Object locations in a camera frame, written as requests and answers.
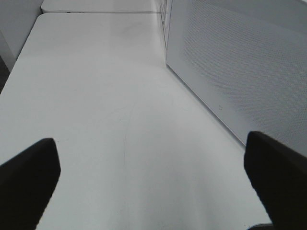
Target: perforated panel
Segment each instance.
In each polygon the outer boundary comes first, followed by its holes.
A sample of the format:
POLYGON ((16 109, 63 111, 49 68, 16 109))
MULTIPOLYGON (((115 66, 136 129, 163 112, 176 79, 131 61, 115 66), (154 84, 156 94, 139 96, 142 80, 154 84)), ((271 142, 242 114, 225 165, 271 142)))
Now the perforated panel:
POLYGON ((307 5, 177 0, 171 15, 167 63, 234 134, 307 155, 307 5))

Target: white table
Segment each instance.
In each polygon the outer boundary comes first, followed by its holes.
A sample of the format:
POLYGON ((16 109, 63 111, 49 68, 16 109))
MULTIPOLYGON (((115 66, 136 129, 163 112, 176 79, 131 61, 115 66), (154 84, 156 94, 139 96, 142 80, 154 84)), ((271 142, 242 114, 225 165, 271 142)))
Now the white table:
POLYGON ((43 12, 159 12, 160 0, 44 0, 43 12))
POLYGON ((0 163, 53 137, 39 230, 269 222, 244 148, 165 66, 157 14, 41 15, 0 95, 0 163))

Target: black object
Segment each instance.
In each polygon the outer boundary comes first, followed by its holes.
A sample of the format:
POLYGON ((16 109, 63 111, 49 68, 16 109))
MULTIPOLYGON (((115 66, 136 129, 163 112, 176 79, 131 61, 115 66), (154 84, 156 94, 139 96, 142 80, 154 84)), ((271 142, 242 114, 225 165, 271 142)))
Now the black object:
POLYGON ((275 228, 272 224, 258 224, 248 230, 275 230, 275 228))
POLYGON ((276 230, 307 230, 307 158, 250 132, 245 171, 276 230))
POLYGON ((55 142, 42 139, 0 166, 0 229, 34 230, 60 175, 55 142))

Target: scratch on table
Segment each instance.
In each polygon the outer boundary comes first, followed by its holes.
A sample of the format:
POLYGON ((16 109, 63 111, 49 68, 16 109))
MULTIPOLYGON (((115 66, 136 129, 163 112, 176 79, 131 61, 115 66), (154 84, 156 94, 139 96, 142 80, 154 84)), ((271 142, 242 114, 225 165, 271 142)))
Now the scratch on table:
POLYGON ((127 139, 127 133, 129 131, 129 128, 130 128, 130 123, 131 123, 131 118, 132 118, 132 114, 133 114, 133 111, 135 109, 135 106, 137 104, 138 100, 135 100, 134 102, 134 105, 130 111, 130 114, 129 114, 129 119, 128 119, 128 123, 127 123, 127 127, 126 127, 126 131, 125 131, 125 138, 124 138, 124 167, 126 169, 126 139, 127 139))

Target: white partition panel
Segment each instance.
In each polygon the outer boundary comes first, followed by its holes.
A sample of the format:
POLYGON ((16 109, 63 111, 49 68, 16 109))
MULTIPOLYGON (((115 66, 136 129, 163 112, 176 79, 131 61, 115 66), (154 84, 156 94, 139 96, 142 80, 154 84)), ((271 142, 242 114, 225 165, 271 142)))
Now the white partition panel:
POLYGON ((11 70, 33 27, 41 14, 43 0, 0 1, 0 55, 11 70))
POLYGON ((262 131, 307 156, 307 4, 176 0, 168 65, 245 143, 262 131))

